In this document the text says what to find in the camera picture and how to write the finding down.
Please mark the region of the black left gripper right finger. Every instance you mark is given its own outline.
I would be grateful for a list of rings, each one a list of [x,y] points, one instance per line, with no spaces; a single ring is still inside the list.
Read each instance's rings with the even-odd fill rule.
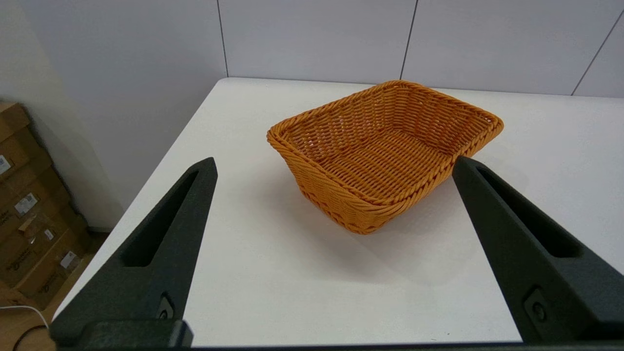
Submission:
[[[525,344],[622,344],[617,269],[484,164],[452,177]]]

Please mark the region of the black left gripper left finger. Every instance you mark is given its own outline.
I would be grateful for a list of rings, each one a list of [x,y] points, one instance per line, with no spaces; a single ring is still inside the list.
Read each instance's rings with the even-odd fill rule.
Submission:
[[[217,177],[212,157],[189,167],[54,319],[51,336],[180,329]]]

